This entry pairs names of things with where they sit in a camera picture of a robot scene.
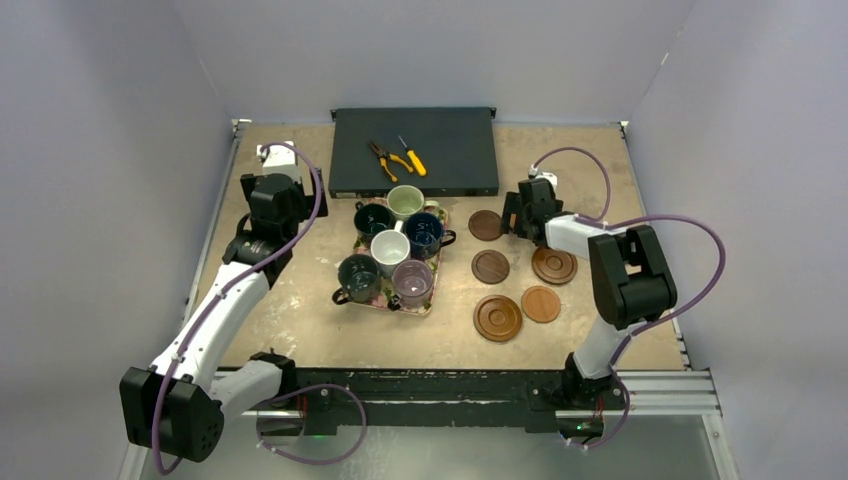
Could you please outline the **glossy brown ringed coaster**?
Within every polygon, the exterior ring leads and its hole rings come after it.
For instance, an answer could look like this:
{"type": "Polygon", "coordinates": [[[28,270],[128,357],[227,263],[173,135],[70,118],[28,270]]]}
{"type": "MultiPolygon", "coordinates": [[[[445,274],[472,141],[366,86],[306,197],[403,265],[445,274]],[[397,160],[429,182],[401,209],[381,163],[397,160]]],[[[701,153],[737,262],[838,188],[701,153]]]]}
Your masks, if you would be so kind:
{"type": "Polygon", "coordinates": [[[534,251],[531,267],[540,280],[552,285],[567,284],[578,272],[578,262],[574,255],[544,247],[534,251]]]}
{"type": "Polygon", "coordinates": [[[515,301],[504,295],[488,295],[478,301],[472,315],[477,332],[485,339],[504,343],[522,329],[523,315],[515,301]]]}

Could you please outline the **glossy brown ringed coaster front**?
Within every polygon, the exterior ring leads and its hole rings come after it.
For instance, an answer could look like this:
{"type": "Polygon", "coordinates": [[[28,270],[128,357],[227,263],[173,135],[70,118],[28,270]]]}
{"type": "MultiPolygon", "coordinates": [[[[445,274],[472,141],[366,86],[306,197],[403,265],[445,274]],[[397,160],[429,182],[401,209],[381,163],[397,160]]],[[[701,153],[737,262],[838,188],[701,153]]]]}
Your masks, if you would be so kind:
{"type": "Polygon", "coordinates": [[[504,343],[522,329],[523,315],[515,301],[504,295],[488,295],[478,301],[472,315],[477,332],[485,339],[504,343]]]}

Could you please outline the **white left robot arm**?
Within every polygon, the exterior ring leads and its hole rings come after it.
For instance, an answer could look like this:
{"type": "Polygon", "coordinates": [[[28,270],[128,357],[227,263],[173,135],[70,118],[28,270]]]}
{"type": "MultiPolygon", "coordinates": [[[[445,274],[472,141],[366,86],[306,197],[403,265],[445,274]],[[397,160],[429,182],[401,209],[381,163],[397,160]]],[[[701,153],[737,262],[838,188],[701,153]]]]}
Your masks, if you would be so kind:
{"type": "Polygon", "coordinates": [[[240,179],[249,211],[226,246],[206,297],[177,337],[151,364],[129,368],[119,383],[130,443],[192,462],[209,457],[227,420],[266,401],[284,409],[297,399],[293,360],[253,355],[235,374],[215,373],[235,334],[270,292],[293,246],[327,214],[321,175],[312,194],[300,177],[272,173],[240,179]]]}

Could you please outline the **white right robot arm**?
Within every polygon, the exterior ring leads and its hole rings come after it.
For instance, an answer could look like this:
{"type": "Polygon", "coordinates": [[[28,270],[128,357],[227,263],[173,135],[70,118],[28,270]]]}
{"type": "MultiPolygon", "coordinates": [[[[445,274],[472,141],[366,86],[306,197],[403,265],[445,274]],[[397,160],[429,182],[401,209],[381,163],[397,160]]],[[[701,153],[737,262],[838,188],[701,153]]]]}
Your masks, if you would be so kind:
{"type": "Polygon", "coordinates": [[[611,227],[567,212],[550,181],[522,180],[507,193],[501,231],[588,260],[598,316],[567,356],[554,402],[584,407],[613,386],[615,367],[641,327],[677,303],[677,288],[650,226],[611,227]]]}

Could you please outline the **dark walnut coaster back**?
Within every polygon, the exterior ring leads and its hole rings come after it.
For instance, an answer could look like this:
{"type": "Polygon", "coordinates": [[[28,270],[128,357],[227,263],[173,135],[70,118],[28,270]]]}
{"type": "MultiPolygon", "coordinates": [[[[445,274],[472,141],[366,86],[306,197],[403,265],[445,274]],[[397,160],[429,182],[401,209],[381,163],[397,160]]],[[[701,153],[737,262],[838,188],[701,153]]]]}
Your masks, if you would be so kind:
{"type": "Polygon", "coordinates": [[[471,235],[481,241],[494,241],[501,237],[501,217],[492,210],[478,210],[468,220],[471,235]]]}

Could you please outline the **dark walnut coaster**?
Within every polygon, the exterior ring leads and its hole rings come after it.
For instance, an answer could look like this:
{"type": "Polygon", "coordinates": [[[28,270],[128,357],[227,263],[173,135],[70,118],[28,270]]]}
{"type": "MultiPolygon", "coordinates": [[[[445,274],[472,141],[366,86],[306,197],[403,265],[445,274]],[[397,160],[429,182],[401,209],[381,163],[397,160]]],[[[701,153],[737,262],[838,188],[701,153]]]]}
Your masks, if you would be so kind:
{"type": "Polygon", "coordinates": [[[501,252],[487,249],[473,257],[471,270],[477,280],[486,284],[498,284],[508,277],[510,263],[501,252]]]}
{"type": "Polygon", "coordinates": [[[478,210],[468,220],[471,235],[481,241],[494,241],[501,237],[501,217],[492,210],[478,210]]]}

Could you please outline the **dark walnut coaster middle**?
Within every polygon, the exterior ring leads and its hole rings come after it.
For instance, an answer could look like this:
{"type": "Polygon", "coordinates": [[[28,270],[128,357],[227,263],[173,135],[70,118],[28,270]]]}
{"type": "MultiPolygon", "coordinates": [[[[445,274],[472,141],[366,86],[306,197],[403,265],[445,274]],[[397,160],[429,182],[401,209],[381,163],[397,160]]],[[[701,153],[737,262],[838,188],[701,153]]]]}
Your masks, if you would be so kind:
{"type": "Polygon", "coordinates": [[[510,263],[501,252],[487,249],[473,257],[471,270],[477,280],[486,284],[498,284],[508,277],[510,263]]]}

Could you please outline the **light orange coaster front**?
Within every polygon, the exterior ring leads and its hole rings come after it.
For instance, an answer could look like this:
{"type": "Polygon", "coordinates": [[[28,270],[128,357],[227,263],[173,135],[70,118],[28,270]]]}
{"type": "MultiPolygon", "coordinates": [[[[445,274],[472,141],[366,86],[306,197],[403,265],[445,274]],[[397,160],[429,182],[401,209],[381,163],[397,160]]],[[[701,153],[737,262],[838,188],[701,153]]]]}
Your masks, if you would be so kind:
{"type": "Polygon", "coordinates": [[[521,308],[524,315],[532,321],[547,324],[559,317],[561,299],[554,290],[548,287],[533,286],[523,292],[521,308]]]}

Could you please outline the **dark green mug back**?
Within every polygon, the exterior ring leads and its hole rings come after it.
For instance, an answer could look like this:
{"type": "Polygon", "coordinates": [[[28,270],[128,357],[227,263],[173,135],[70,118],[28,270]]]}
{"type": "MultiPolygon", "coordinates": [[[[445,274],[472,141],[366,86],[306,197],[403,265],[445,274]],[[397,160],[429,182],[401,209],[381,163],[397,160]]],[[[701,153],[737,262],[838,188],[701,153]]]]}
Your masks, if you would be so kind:
{"type": "Polygon", "coordinates": [[[366,247],[370,246],[377,234],[395,226],[395,216],[382,204],[357,202],[355,208],[353,224],[366,247]]]}

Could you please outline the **dark green mug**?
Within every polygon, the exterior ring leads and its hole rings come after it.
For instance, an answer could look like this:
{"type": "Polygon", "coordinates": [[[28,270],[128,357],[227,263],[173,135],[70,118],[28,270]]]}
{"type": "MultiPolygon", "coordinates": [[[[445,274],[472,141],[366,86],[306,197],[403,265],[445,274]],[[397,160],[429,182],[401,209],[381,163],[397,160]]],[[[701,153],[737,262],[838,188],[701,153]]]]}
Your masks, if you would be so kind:
{"type": "Polygon", "coordinates": [[[366,247],[370,246],[377,234],[395,226],[395,216],[382,204],[357,202],[355,208],[353,224],[366,247]]]}
{"type": "Polygon", "coordinates": [[[336,305],[368,304],[380,293],[381,271],[378,263],[367,254],[353,254],[339,265],[337,279],[340,287],[333,293],[336,305]]]}

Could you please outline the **dark green mug front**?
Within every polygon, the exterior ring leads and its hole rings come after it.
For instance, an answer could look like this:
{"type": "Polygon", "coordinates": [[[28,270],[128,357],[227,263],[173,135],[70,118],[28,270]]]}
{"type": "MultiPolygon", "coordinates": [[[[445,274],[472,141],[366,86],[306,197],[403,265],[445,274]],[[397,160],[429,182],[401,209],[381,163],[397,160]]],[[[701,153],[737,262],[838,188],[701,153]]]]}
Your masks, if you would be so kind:
{"type": "Polygon", "coordinates": [[[336,305],[368,304],[380,293],[381,271],[378,263],[367,254],[353,254],[339,265],[337,279],[340,287],[333,293],[336,305]]]}

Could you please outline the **white mug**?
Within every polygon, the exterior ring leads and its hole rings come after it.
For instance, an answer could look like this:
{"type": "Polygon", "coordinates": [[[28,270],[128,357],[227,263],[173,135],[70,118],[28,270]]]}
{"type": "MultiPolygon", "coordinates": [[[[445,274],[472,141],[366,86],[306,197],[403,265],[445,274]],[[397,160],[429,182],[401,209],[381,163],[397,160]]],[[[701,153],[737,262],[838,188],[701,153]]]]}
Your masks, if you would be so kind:
{"type": "Polygon", "coordinates": [[[390,278],[397,266],[411,257],[410,241],[403,231],[404,222],[397,220],[388,230],[378,233],[369,247],[381,275],[390,278]]]}

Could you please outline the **light green mug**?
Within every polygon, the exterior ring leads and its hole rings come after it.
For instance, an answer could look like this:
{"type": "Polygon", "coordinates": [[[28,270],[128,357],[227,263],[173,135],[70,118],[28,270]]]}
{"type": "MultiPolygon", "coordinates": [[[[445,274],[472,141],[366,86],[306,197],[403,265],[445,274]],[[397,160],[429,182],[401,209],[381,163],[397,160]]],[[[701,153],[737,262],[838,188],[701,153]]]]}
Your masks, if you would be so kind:
{"type": "Polygon", "coordinates": [[[424,212],[427,208],[438,210],[436,200],[428,200],[423,192],[412,185],[399,185],[386,195],[387,208],[397,220],[406,221],[410,216],[424,212]]]}

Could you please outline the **floral serving tray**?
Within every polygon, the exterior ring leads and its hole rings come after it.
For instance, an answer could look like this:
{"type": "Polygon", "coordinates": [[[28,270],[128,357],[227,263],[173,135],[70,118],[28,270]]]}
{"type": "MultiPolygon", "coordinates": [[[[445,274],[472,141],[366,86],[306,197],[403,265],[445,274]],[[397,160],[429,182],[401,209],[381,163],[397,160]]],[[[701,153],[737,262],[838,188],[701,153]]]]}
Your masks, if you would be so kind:
{"type": "MultiPolygon", "coordinates": [[[[380,213],[377,212],[377,210],[370,208],[369,205],[379,205],[380,209],[385,209],[388,211],[388,202],[385,198],[378,197],[368,198],[364,200],[364,202],[356,202],[355,207],[357,212],[361,211],[362,208],[365,208],[367,214],[366,216],[369,220],[372,217],[376,219],[375,215],[371,215],[371,213],[369,213],[372,210],[376,213],[380,213]]],[[[445,238],[449,240],[451,238],[449,235],[451,231],[447,229],[449,225],[448,211],[445,208],[438,206],[435,201],[428,200],[426,201],[426,205],[424,206],[423,212],[438,217],[438,219],[442,223],[442,226],[445,229],[445,238]]],[[[373,239],[373,237],[378,235],[384,229],[378,228],[374,231],[374,233],[362,233],[360,232],[359,227],[356,228],[358,232],[358,238],[353,246],[353,254],[366,255],[371,257],[372,252],[370,250],[370,241],[373,239]]],[[[428,269],[431,272],[429,276],[427,276],[427,278],[429,278],[431,281],[429,283],[430,287],[426,292],[422,293],[422,295],[420,296],[409,297],[409,300],[404,300],[403,298],[406,297],[402,297],[397,293],[397,289],[392,283],[391,277],[384,276],[381,270],[379,274],[379,279],[381,283],[376,296],[369,302],[354,302],[353,304],[383,311],[401,312],[418,316],[427,315],[432,308],[432,301],[434,298],[435,288],[438,281],[438,271],[441,262],[441,251],[428,259],[421,260],[413,255],[412,257],[406,260],[427,265],[428,269]]]]}

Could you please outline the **navy blue mug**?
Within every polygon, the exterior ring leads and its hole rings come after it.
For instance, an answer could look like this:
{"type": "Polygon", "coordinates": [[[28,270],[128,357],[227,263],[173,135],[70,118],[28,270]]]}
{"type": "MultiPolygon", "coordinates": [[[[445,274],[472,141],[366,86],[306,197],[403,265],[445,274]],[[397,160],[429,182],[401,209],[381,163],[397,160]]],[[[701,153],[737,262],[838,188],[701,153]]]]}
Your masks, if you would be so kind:
{"type": "Polygon", "coordinates": [[[403,232],[410,243],[411,257],[417,260],[435,257],[457,238],[455,231],[446,229],[436,215],[427,212],[411,215],[404,224],[403,232]]]}

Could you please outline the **lavender mug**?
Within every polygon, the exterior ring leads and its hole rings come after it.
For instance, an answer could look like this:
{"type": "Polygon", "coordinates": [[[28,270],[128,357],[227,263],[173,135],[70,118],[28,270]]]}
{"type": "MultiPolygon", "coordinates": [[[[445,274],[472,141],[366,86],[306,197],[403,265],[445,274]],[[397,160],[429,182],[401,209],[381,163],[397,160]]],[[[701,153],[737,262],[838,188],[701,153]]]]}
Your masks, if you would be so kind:
{"type": "Polygon", "coordinates": [[[389,309],[418,308],[429,299],[434,287],[434,274],[421,260],[401,262],[391,276],[394,294],[390,296],[389,309]]]}

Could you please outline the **dark grey network switch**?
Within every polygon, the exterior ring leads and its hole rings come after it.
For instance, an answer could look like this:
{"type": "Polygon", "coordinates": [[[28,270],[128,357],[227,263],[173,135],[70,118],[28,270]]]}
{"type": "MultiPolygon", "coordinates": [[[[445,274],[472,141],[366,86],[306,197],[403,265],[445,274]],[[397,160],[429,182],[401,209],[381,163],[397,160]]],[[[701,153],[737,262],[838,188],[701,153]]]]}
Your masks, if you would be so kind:
{"type": "Polygon", "coordinates": [[[493,107],[340,108],[326,189],[334,198],[496,196],[493,107]]]}

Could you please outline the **yellow handled pliers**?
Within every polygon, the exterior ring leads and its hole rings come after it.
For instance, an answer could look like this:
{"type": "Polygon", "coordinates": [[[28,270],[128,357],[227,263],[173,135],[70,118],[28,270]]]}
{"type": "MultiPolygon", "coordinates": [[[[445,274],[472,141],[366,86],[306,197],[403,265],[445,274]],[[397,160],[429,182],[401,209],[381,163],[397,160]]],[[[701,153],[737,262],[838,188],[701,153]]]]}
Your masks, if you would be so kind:
{"type": "Polygon", "coordinates": [[[370,150],[374,153],[374,155],[379,159],[380,166],[381,166],[385,176],[392,183],[397,183],[398,177],[396,175],[394,175],[393,172],[391,171],[390,163],[395,163],[395,164],[402,166],[408,173],[414,173],[415,172],[414,167],[407,160],[405,160],[404,158],[402,158],[402,157],[400,157],[400,156],[398,156],[394,153],[387,151],[386,149],[382,148],[381,146],[379,146],[374,141],[369,140],[367,142],[367,145],[370,148],[370,150]]]}

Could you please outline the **yellow handled screwdriver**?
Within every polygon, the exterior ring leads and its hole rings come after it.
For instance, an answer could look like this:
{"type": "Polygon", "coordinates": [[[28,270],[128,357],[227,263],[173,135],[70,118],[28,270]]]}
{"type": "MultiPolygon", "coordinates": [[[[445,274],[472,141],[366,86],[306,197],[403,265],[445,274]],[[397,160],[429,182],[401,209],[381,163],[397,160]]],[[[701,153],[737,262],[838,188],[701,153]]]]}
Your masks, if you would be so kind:
{"type": "Polygon", "coordinates": [[[415,173],[418,174],[421,177],[425,177],[427,175],[427,169],[426,169],[424,163],[422,162],[422,160],[416,154],[415,150],[412,149],[407,144],[407,142],[404,140],[404,138],[401,135],[398,135],[398,140],[400,141],[401,145],[403,146],[407,157],[412,162],[412,166],[413,166],[415,173]]]}

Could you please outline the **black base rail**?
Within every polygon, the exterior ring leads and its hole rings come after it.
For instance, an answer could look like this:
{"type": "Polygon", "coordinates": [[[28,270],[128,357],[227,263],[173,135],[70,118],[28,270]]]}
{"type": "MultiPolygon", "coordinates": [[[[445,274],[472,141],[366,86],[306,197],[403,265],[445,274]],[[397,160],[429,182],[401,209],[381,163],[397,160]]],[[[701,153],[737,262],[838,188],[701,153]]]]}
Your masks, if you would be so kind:
{"type": "Polygon", "coordinates": [[[580,420],[619,413],[622,387],[609,380],[572,388],[561,370],[425,370],[299,367],[285,381],[290,400],[260,403],[290,411],[308,435],[340,426],[521,428],[577,436],[580,420]]]}

